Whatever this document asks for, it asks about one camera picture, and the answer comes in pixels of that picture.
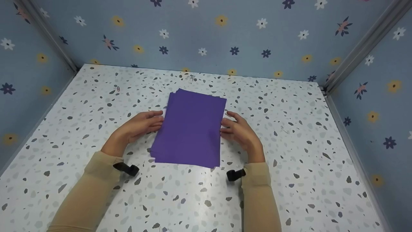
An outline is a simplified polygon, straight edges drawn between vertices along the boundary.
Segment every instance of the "white flower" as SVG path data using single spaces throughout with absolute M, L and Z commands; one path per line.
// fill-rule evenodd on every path
M 318 10 L 320 8 L 324 9 L 327 2 L 328 1 L 326 1 L 326 0 L 318 0 L 318 2 L 315 3 L 315 7 L 317 7 L 316 10 Z
M 163 39 L 169 38 L 169 32 L 166 29 L 162 29 L 160 32 L 160 36 L 163 36 Z
M 303 30 L 300 32 L 300 34 L 298 35 L 298 37 L 300 38 L 300 40 L 302 39 L 306 39 L 306 36 L 309 35 L 309 31 L 308 30 Z
M 40 8 L 40 11 L 43 13 L 43 16 L 45 18 L 50 18 L 50 16 L 47 14 L 47 11 L 43 10 L 43 8 Z
M 2 43 L 0 43 L 1 46 L 4 46 L 4 50 L 10 49 L 13 50 L 14 44 L 12 44 L 12 40 L 8 40 L 4 38 L 4 40 L 1 40 Z
M 206 56 L 206 48 L 201 48 L 201 49 L 199 49 L 199 54 L 200 55 L 202 55 L 202 56 Z
M 195 8 L 195 7 L 199 7 L 197 5 L 198 2 L 199 2 L 199 0 L 189 0 L 188 4 L 192 5 L 192 8 Z
M 367 65 L 369 66 L 371 63 L 373 63 L 373 59 L 375 59 L 375 57 L 369 55 L 369 56 L 365 59 L 365 60 L 366 60 L 365 64 L 367 64 Z
M 86 25 L 86 23 L 84 22 L 84 19 L 82 19 L 82 17 L 76 16 L 74 19 L 76 20 L 76 23 L 80 24 L 81 26 Z
M 259 26 L 259 29 L 262 29 L 262 28 L 266 28 L 266 24 L 267 24 L 266 19 L 262 18 L 261 20 L 257 20 L 256 25 Z
M 396 38 L 396 40 L 399 40 L 399 38 L 400 38 L 401 36 L 404 36 L 403 33 L 404 33 L 405 31 L 406 31 L 405 28 L 400 28 L 400 27 L 398 27 L 398 29 L 394 32 L 395 36 L 393 37 L 393 39 Z

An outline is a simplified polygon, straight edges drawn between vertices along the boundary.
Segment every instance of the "blue floral wallpaper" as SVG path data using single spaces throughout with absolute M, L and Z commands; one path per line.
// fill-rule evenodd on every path
M 332 99 L 394 231 L 411 231 L 412 10 Z
M 19 5 L 1 1 L 0 21 L 1 171 L 73 73 Z
M 390 0 L 36 0 L 78 66 L 324 84 Z

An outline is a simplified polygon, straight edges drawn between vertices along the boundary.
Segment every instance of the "beige sleeve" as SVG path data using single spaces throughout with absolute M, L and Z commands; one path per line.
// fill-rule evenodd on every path
M 83 176 L 57 210 L 47 232 L 95 231 L 106 210 L 106 202 L 119 182 L 120 171 L 113 164 L 123 158 L 96 152 Z
M 281 232 L 281 222 L 266 163 L 248 163 L 242 177 L 244 232 Z

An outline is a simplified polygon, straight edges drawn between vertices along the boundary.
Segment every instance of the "terrazzo surface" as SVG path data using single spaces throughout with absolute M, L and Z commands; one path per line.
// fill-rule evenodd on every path
M 261 139 L 282 231 L 383 231 L 316 83 L 86 64 L 0 178 L 2 231 L 45 231 L 111 132 L 165 109 L 183 88 L 227 98 Z M 139 166 L 113 189 L 98 232 L 239 232 L 246 154 L 221 140 L 220 167 L 156 163 L 155 134 L 125 151 Z

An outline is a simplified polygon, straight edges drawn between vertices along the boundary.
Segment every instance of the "purple paper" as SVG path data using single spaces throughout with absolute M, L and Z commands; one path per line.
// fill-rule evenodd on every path
M 151 148 L 155 162 L 220 164 L 220 122 L 226 99 L 179 89 L 170 94 L 165 120 Z

